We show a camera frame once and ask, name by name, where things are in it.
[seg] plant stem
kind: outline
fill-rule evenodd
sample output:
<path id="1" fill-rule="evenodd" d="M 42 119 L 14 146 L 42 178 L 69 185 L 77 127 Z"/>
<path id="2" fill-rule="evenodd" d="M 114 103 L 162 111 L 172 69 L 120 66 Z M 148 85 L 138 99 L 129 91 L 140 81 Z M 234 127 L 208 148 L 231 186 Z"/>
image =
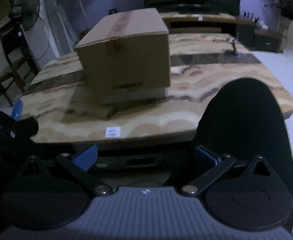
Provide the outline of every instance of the plant stem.
<path id="1" fill-rule="evenodd" d="M 83 18 L 84 18 L 85 26 L 86 26 L 86 28 L 87 28 L 87 30 L 88 30 L 88 22 L 87 22 L 86 17 L 85 17 L 85 12 L 84 12 L 84 8 L 83 8 L 83 5 L 82 5 L 81 0 L 79 0 L 79 4 L 80 4 L 80 7 L 81 7 L 81 12 L 82 12 L 82 14 L 83 14 Z"/>

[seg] coffee table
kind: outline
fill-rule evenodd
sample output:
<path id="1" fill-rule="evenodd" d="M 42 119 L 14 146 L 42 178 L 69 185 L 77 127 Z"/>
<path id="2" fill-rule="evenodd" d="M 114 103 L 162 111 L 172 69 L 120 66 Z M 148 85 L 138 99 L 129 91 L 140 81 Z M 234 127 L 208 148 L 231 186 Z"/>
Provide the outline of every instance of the coffee table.
<path id="1" fill-rule="evenodd" d="M 35 116 L 37 143 L 96 143 L 99 149 L 144 147 L 189 141 L 210 100 L 226 83 L 253 77 L 265 82 L 285 119 L 293 98 L 272 73 L 240 43 L 241 57 L 228 34 L 185 33 L 169 36 L 171 87 L 168 96 L 99 106 L 86 85 L 75 52 L 57 58 L 34 78 L 21 98 L 22 118 Z M 121 127 L 119 138 L 105 138 L 107 127 Z"/>

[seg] gray ribbed surface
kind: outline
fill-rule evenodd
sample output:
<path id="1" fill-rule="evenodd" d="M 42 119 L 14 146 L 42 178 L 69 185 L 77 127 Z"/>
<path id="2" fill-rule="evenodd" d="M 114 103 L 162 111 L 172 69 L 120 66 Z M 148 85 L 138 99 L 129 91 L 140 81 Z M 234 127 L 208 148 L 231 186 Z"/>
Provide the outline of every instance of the gray ribbed surface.
<path id="1" fill-rule="evenodd" d="M 201 202 L 177 194 L 173 187 L 120 187 L 97 197 L 87 211 L 61 228 L 27 231 L 11 227 L 0 240 L 96 239 L 247 239 L 293 240 L 283 228 L 249 233 L 229 228 L 208 215 Z"/>

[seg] wooden chair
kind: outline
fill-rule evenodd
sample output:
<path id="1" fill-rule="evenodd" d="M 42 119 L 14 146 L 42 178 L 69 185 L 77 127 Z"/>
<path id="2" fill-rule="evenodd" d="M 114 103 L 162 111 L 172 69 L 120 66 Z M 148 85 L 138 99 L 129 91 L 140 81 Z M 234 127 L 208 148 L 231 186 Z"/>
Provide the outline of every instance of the wooden chair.
<path id="1" fill-rule="evenodd" d="M 3 48 L 3 52 L 9 64 L 9 66 L 6 67 L 0 73 L 0 91 L 4 95 L 4 97 L 7 99 L 11 107 L 13 107 L 13 104 L 6 91 L 12 85 L 12 83 L 15 82 L 18 88 L 22 91 L 22 93 L 24 93 L 24 87 L 25 87 L 24 80 L 27 78 L 27 76 L 30 74 L 30 72 L 33 72 L 34 75 L 37 75 L 39 73 L 39 70 L 30 54 L 30 50 L 28 48 L 24 35 L 19 36 L 18 35 L 19 32 L 20 32 L 19 25 L 17 25 L 13 21 L 9 21 L 7 24 L 5 24 L 3 27 L 0 28 L 0 40 L 1 40 L 2 48 Z M 14 62 L 11 62 L 11 60 L 8 57 L 9 54 L 13 50 L 16 50 L 19 48 L 21 49 L 23 57 L 19 58 L 18 60 Z M 31 70 L 22 79 L 17 73 L 17 70 L 23 65 L 24 62 L 28 63 Z M 4 88 L 2 83 L 10 78 L 13 78 L 13 80 L 10 82 L 8 87 Z"/>

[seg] person's leg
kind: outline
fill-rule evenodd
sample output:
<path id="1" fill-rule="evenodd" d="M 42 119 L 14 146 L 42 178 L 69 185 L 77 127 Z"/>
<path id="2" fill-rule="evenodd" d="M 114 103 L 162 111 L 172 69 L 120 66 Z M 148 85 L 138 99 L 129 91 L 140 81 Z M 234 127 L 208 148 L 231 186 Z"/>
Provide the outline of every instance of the person's leg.
<path id="1" fill-rule="evenodd" d="M 279 105 L 264 83 L 243 78 L 222 87 L 199 122 L 191 151 L 197 145 L 239 160 L 249 161 L 254 155 L 263 155 L 293 198 L 293 159 L 288 134 Z M 196 171 L 195 165 L 192 154 L 184 168 L 172 174 L 166 184 L 176 182 L 179 187 L 205 172 Z M 287 227 L 293 228 L 293 212 Z"/>

